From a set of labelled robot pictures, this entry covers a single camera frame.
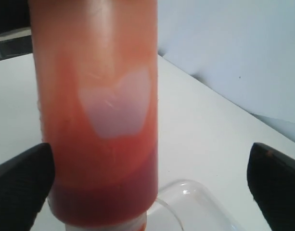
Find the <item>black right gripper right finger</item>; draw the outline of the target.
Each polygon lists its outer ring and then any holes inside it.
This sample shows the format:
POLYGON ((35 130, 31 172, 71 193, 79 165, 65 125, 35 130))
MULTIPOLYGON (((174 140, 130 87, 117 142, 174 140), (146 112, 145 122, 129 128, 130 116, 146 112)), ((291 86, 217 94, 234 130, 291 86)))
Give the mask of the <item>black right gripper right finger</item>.
POLYGON ((247 165, 247 184, 273 231, 295 231, 295 159, 255 142, 247 165))

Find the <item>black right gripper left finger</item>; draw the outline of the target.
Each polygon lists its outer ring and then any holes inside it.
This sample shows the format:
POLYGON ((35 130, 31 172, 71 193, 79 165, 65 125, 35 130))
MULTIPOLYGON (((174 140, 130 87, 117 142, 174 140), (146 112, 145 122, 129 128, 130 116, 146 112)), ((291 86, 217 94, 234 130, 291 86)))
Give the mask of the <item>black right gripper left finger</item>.
POLYGON ((0 231, 28 231, 51 190, 51 146, 40 143, 0 164, 0 231))

